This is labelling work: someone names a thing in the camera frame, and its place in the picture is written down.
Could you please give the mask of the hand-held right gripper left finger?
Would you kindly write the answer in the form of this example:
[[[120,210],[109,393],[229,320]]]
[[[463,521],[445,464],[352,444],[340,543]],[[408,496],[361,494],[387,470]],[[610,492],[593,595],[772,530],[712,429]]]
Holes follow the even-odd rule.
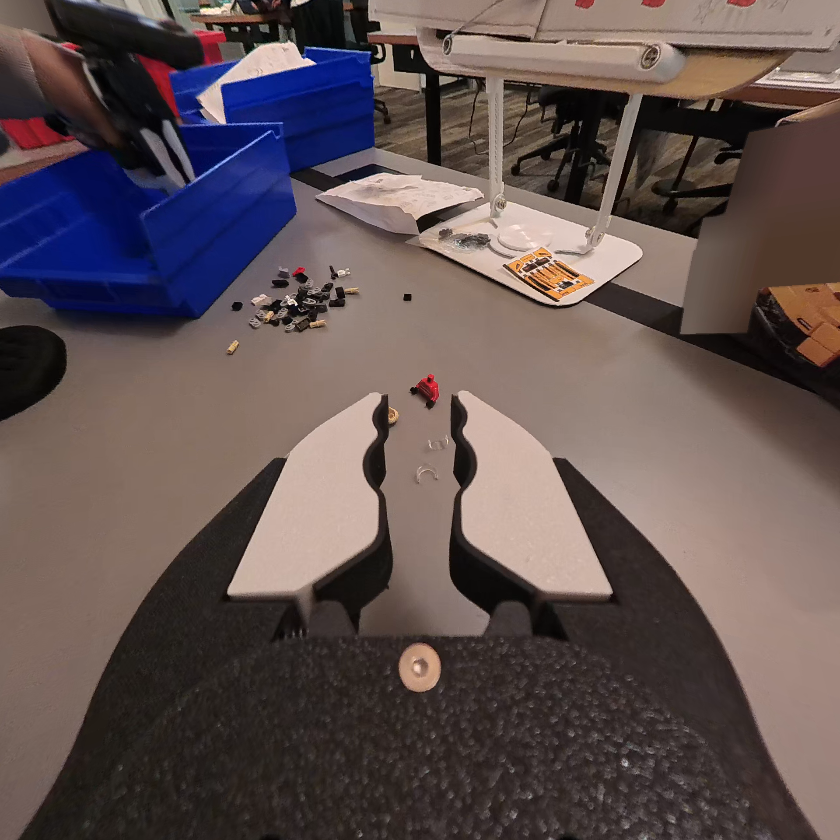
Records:
[[[357,621],[387,587],[393,553],[382,483],[387,395],[373,392],[285,457],[227,586],[233,602],[288,602],[309,624],[336,602]]]

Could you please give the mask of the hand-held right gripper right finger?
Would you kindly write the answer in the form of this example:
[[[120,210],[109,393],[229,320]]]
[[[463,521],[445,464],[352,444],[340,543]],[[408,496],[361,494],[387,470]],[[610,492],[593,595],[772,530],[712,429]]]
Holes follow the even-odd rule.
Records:
[[[469,391],[452,396],[458,482],[449,539],[456,590],[487,634],[564,636],[555,606],[608,603],[613,587],[551,453]]]

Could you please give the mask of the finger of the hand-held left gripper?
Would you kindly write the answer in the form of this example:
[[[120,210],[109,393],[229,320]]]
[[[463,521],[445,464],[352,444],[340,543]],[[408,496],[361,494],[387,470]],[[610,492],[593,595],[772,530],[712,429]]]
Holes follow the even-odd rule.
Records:
[[[167,144],[170,152],[179,161],[179,165],[185,177],[185,182],[193,182],[195,180],[193,164],[186,151],[186,147],[183,144],[182,136],[175,124],[167,125]]]
[[[172,158],[166,141],[148,128],[140,129],[140,148],[143,153],[143,168],[157,179],[172,179]]]

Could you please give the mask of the blue plastic bin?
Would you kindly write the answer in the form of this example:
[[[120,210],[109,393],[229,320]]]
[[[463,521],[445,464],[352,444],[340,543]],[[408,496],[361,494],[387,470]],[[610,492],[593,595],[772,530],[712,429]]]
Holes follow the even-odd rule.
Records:
[[[51,308],[199,318],[295,216],[280,122],[194,124],[172,196],[89,151],[3,185],[1,288]]]
[[[308,47],[310,65],[222,86],[227,123],[281,123],[292,172],[375,146],[368,54]]]

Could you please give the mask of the pile of small toy bricks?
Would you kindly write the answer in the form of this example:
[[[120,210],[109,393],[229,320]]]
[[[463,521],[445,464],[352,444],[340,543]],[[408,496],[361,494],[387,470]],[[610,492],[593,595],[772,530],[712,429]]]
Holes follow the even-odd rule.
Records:
[[[256,285],[237,280],[224,294],[224,357],[305,341],[341,354],[378,349],[396,328],[396,314],[416,300],[408,285],[380,290],[347,267],[280,268]]]

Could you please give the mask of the grey desk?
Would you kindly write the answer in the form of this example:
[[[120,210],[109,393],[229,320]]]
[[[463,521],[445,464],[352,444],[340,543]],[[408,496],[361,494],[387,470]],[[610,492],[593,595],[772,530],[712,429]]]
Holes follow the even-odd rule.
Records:
[[[764,740],[821,838],[838,838],[838,411],[810,392],[585,301],[555,311],[293,185],[297,215],[236,279],[350,268],[417,292],[378,349],[224,357],[200,319],[2,299],[54,330],[63,382],[2,423],[2,838],[53,784],[91,694],[174,557],[268,462],[370,392],[400,418],[383,490],[390,587],[368,634],[466,635],[454,588],[449,399],[467,390],[567,458],[661,552],[715,627]],[[410,388],[434,374],[426,409]],[[439,480],[415,482],[422,464]]]

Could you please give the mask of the red plastic bin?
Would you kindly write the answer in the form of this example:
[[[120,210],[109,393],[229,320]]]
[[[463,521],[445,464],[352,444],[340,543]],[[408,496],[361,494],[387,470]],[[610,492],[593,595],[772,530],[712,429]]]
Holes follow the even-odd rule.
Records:
[[[203,48],[204,58],[200,66],[211,66],[222,62],[223,57],[220,45],[226,42],[226,36],[218,30],[195,29],[194,35],[198,37]],[[163,98],[167,101],[173,113],[180,114],[175,103],[171,73],[174,71],[169,65],[156,59],[145,56],[140,57],[140,62],[150,74],[154,84]],[[31,151],[45,148],[51,145],[63,144],[71,141],[71,137],[58,133],[51,129],[46,121],[38,119],[4,119],[1,121],[2,135],[6,142],[22,151]]]

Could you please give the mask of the white printed paper bag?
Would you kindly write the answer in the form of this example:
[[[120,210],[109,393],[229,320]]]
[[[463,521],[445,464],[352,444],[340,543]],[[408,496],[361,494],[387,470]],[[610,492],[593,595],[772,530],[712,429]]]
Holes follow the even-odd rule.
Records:
[[[234,63],[220,78],[197,95],[200,112],[212,123],[226,123],[222,87],[237,81],[276,75],[314,65],[305,58],[293,42],[273,42],[255,47],[247,56]]]
[[[393,173],[372,174],[317,195],[321,203],[369,225],[409,236],[419,235],[422,217],[484,199],[484,193],[475,187]]]

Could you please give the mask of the wooden top table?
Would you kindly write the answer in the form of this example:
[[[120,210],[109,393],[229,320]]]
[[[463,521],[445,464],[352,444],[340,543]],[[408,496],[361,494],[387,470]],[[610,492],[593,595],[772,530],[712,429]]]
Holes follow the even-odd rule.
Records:
[[[351,8],[351,2],[343,2],[344,31],[345,14]],[[201,25],[208,30],[222,30],[228,43],[242,45],[246,53],[257,46],[283,39],[291,39],[297,46],[291,27],[290,2],[276,2],[269,11],[263,13],[244,14],[238,11],[220,14],[214,9],[212,14],[189,15],[189,19],[196,26]]]

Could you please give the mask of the orange sticker sheet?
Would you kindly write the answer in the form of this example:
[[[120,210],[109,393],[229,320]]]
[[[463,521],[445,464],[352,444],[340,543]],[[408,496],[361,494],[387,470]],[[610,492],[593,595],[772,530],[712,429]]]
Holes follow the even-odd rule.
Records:
[[[503,264],[502,268],[532,291],[559,303],[578,291],[590,291],[595,281],[538,248]]]

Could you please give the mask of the clear bag of small parts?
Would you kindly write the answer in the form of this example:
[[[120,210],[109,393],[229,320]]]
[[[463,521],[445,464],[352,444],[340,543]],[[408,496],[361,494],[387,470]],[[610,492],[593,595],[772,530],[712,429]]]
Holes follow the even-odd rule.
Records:
[[[492,237],[479,230],[438,226],[423,231],[409,240],[416,245],[444,256],[471,255],[488,249]]]

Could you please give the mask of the black toy car box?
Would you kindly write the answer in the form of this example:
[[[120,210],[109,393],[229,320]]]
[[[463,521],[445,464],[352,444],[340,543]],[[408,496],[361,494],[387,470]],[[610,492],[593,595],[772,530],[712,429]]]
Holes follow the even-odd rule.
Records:
[[[777,371],[839,406],[838,283],[761,289],[747,336]]]

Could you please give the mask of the black office chair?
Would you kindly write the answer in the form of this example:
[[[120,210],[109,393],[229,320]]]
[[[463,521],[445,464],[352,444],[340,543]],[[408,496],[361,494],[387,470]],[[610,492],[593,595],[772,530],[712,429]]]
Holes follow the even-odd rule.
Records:
[[[732,182],[698,186],[686,179],[686,172],[689,168],[689,163],[697,147],[697,143],[695,143],[696,140],[698,140],[698,138],[694,138],[689,144],[688,151],[684,155],[682,162],[679,164],[675,177],[670,179],[661,179],[651,186],[653,194],[665,199],[663,207],[665,215],[673,215],[677,209],[678,203],[688,199],[722,199],[720,204],[707,213],[708,217],[722,215],[728,207],[728,201],[733,187]]]
[[[522,163],[530,159],[550,159],[555,151],[563,157],[556,173],[548,183],[548,191],[556,193],[565,168],[569,169],[569,180],[564,200],[578,204],[591,167],[609,165],[606,148],[597,141],[601,121],[607,110],[608,94],[572,87],[542,86],[537,93],[537,104],[542,115],[553,107],[552,140],[531,152],[518,157],[511,167],[512,175],[520,175]]]

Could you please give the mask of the white and wood book stand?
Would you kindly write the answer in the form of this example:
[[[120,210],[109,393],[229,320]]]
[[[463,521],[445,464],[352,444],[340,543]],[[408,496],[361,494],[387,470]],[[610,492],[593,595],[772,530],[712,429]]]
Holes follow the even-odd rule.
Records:
[[[447,76],[483,77],[488,96],[489,187],[486,203],[458,216],[460,228],[492,237],[489,248],[453,258],[484,277],[551,308],[568,308],[636,264],[643,252],[607,234],[612,220],[621,168],[627,158],[643,95],[672,98],[690,93],[718,94],[766,75],[792,49],[733,49],[671,45],[645,40],[538,41],[505,36],[416,28],[427,63]],[[602,202],[592,226],[566,222],[511,203],[502,171],[502,121],[507,80],[561,82],[565,87],[626,93],[628,104],[619,124],[616,147]],[[592,278],[589,291],[578,291],[559,303],[529,289],[507,273],[503,264],[545,248],[554,257]]]

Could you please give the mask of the toy instruction booklet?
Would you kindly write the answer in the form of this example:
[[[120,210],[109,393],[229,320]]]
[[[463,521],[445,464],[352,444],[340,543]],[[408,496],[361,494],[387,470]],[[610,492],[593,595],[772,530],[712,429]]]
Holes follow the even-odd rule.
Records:
[[[829,50],[839,37],[838,1],[373,1],[370,11],[415,28],[538,41]]]

